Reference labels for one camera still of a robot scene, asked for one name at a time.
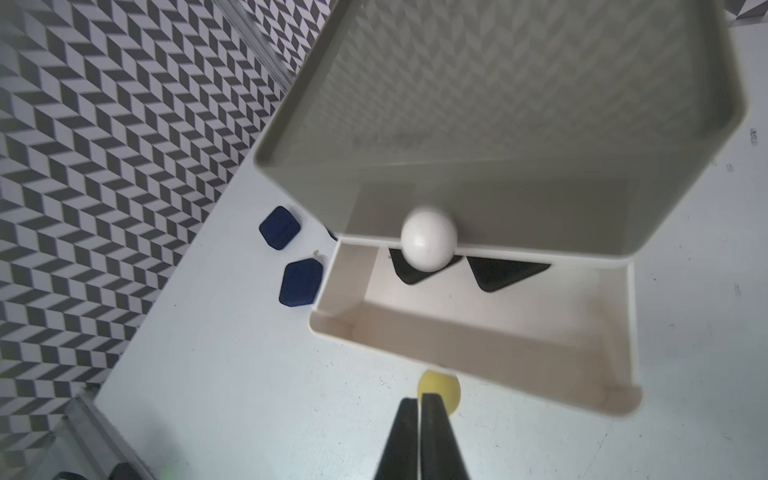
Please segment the yellow bottom drawer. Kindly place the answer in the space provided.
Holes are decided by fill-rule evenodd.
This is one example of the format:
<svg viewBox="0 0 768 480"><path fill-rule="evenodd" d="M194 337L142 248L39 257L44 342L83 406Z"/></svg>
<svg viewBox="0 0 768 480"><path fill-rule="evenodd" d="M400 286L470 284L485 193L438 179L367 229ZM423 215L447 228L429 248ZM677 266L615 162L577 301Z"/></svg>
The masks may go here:
<svg viewBox="0 0 768 480"><path fill-rule="evenodd" d="M417 386L418 401L422 402L425 394L439 395L448 415L452 415L461 401L461 386L455 375L440 371L427 370Z"/></svg>

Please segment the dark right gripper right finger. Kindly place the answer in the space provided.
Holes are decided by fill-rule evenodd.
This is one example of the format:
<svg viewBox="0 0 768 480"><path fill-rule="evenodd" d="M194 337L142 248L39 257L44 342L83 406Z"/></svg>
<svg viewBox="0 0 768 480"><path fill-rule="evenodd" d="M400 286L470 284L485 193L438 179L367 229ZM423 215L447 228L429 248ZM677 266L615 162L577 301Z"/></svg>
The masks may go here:
<svg viewBox="0 0 768 480"><path fill-rule="evenodd" d="M442 397L425 393L421 402L420 469L423 480L469 480Z"/></svg>

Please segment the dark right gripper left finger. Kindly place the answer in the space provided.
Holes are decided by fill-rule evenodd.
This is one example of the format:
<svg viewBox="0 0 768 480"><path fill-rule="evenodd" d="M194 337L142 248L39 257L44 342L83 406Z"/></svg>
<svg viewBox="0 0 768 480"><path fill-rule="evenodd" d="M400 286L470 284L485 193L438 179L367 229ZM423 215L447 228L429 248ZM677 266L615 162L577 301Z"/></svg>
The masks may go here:
<svg viewBox="0 0 768 480"><path fill-rule="evenodd" d="M418 478L418 401L401 400L386 441L375 480Z"/></svg>

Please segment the navy brooch box one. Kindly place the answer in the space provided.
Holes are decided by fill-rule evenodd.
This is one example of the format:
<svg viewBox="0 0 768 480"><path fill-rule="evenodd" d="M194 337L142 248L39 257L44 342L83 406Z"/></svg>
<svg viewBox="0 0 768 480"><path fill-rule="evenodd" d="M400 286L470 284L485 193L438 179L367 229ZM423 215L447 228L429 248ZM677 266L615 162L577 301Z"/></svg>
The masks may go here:
<svg viewBox="0 0 768 480"><path fill-rule="evenodd" d="M268 246L283 250L300 232L301 224L285 207L276 207L259 225L259 232Z"/></svg>

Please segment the navy brooch box three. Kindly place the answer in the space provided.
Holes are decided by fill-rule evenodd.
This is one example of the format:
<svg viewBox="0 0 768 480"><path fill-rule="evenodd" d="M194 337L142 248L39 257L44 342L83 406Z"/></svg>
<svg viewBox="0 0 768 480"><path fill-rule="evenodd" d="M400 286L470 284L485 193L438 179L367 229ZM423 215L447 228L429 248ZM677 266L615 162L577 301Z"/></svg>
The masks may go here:
<svg viewBox="0 0 768 480"><path fill-rule="evenodd" d="M313 304L322 283L323 273L323 264L315 258L287 264L279 291L279 302L287 307Z"/></svg>

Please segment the grey top drawer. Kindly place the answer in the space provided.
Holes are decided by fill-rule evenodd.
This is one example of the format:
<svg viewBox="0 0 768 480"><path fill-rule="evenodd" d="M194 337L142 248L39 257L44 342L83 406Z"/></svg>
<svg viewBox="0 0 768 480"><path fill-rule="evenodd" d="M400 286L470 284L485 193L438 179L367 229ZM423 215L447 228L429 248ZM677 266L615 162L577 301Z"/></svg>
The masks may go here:
<svg viewBox="0 0 768 480"><path fill-rule="evenodd" d="M611 183L372 183L337 233L402 249L434 270L451 255L614 268L637 249L625 239L624 195Z"/></svg>

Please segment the black brooch box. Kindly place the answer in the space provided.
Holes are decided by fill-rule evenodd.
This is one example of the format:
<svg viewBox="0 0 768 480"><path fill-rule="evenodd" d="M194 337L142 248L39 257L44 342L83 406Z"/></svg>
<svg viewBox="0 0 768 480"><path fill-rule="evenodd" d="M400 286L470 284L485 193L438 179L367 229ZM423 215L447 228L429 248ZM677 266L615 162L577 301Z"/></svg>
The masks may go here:
<svg viewBox="0 0 768 480"><path fill-rule="evenodd" d="M448 264L445 267L442 267L437 271L425 272L411 266L405 259L400 249L390 248L389 257L392 261L393 268L397 277L403 283L409 286L416 285L438 273L441 273L442 271L447 270L448 268L450 268L451 266L455 265L456 263L460 262L463 259L463 256L453 256L452 259L448 262Z"/></svg>
<svg viewBox="0 0 768 480"><path fill-rule="evenodd" d="M468 257L470 269L479 288L493 293L548 270L544 263Z"/></svg>

